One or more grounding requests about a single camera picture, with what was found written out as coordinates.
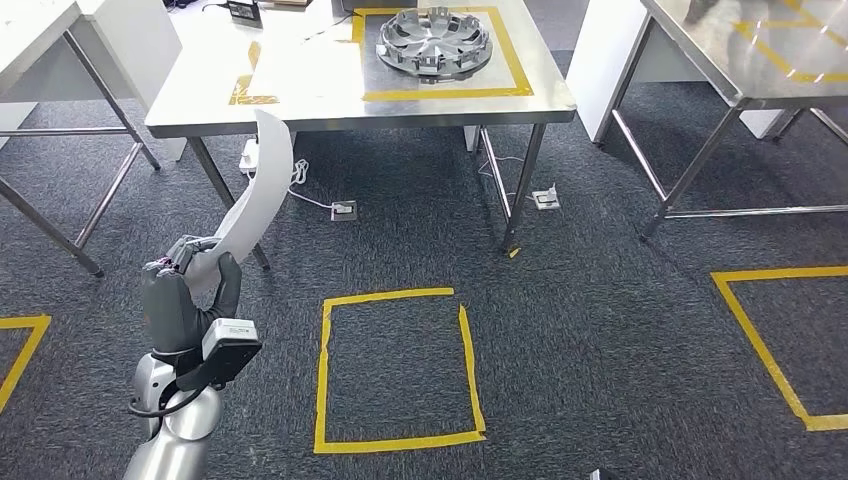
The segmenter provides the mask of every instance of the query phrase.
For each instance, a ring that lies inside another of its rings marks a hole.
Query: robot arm
[[[212,248],[215,239],[181,238],[164,258],[149,262],[142,274],[144,323],[153,348],[171,354],[200,347],[216,318],[233,318],[241,293],[241,268],[229,253],[218,258],[221,283],[209,310],[194,305],[183,274],[195,253]]]
[[[144,266],[144,321],[153,337],[133,378],[130,413],[144,419],[125,480],[203,478],[209,437],[221,417],[219,391],[262,347],[253,322],[233,318],[241,291],[235,258],[218,258],[221,282],[212,307],[198,308],[183,274],[217,239],[183,237],[168,255]]]

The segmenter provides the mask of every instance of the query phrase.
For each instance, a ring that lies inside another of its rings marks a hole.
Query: yellow tape square
[[[780,268],[774,270],[745,270],[738,272],[713,272],[710,274],[721,292],[722,297],[736,317],[763,365],[771,375],[789,408],[804,422],[809,431],[843,430],[848,429],[848,414],[841,415],[810,415],[789,384],[786,375],[780,369],[762,337],[757,332],[751,319],[742,309],[742,305],[730,289],[731,282],[750,282],[756,280],[778,280],[786,278],[842,277],[848,276],[848,266],[811,267],[811,268]]]
[[[0,330],[12,328],[32,329],[32,333],[29,334],[29,338],[27,338],[21,352],[12,364],[9,374],[6,375],[3,385],[0,385],[0,413],[3,413],[3,409],[6,408],[6,403],[9,401],[9,397],[12,396],[12,391],[18,384],[18,380],[21,379],[21,375],[23,375],[24,369],[29,363],[30,358],[32,358],[32,354],[35,352],[36,347],[38,347],[41,337],[47,331],[48,325],[50,325],[50,317],[47,315],[0,318]]]
[[[757,47],[757,50],[766,57],[778,70],[780,70],[787,78],[798,83],[837,83],[848,82],[848,72],[803,72],[794,68],[792,64],[777,53],[768,43],[760,40],[759,35],[755,32],[760,28],[809,28],[816,29],[827,38],[829,38],[836,46],[841,49],[848,49],[848,40],[834,32],[829,27],[825,26],[821,20],[815,17],[802,6],[801,0],[783,0],[792,11],[798,14],[798,20],[794,21],[750,21],[738,22],[734,25],[736,31],[743,37],[747,38],[752,45]]]
[[[393,102],[407,100],[430,100],[435,98],[483,98],[483,97],[511,97],[531,96],[533,89],[521,66],[521,60],[515,52],[509,32],[503,23],[503,18],[497,7],[449,7],[451,11],[460,13],[485,13],[492,21],[495,37],[501,46],[509,73],[512,76],[514,87],[505,88],[468,88],[468,89],[445,89],[445,90],[386,90],[366,92],[362,97],[366,102]],[[368,15],[396,15],[403,8],[357,8],[357,15],[353,17],[353,34],[351,41],[358,43],[359,48],[365,49],[365,18]]]
[[[315,416],[315,453],[374,453],[418,448],[447,447],[462,443],[485,440],[483,432],[486,423],[480,409],[480,399],[477,396],[477,381],[474,376],[474,347],[471,343],[471,330],[468,326],[468,315],[465,307],[459,306],[459,328],[462,334],[465,368],[468,375],[468,389],[471,397],[471,412],[474,417],[474,430],[469,432],[435,435],[429,437],[396,438],[390,440],[371,440],[361,442],[328,442],[326,441],[327,426],[327,378],[329,373],[329,352],[331,314],[333,307],[355,303],[397,300],[400,298],[430,297],[453,295],[453,288],[418,288],[397,290],[392,292],[369,293],[347,297],[335,297],[324,300],[321,324],[321,354],[318,359],[318,392],[316,395]]]

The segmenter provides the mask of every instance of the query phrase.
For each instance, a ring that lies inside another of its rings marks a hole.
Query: floor socket cover
[[[559,208],[559,198],[555,194],[552,195],[548,190],[539,190],[530,195],[533,196],[533,201],[539,210],[556,210]]]
[[[349,207],[350,213],[337,213],[336,207]],[[330,210],[330,220],[334,222],[349,222],[356,220],[356,200],[346,200],[344,202],[333,202],[333,209]]]

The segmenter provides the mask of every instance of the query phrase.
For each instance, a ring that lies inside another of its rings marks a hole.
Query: white paper
[[[294,169],[291,133],[274,115],[256,110],[259,155],[256,174],[227,212],[213,237],[220,242],[197,253],[188,266],[185,281],[192,295],[214,288],[220,281],[218,258],[230,252],[241,263],[271,225],[286,198]]]

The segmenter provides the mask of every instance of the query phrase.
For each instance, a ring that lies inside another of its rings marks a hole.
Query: table top
[[[75,0],[0,0],[0,94],[79,16]]]
[[[848,103],[848,3],[642,0],[731,102],[748,108]]]
[[[376,32],[398,9],[357,9],[333,26],[345,13],[314,0],[266,8],[258,30],[209,7],[145,123],[158,138],[253,133],[258,106],[294,131],[571,121],[574,99],[524,2],[419,0],[436,5],[491,33],[492,59],[468,78],[427,83],[377,58]]]

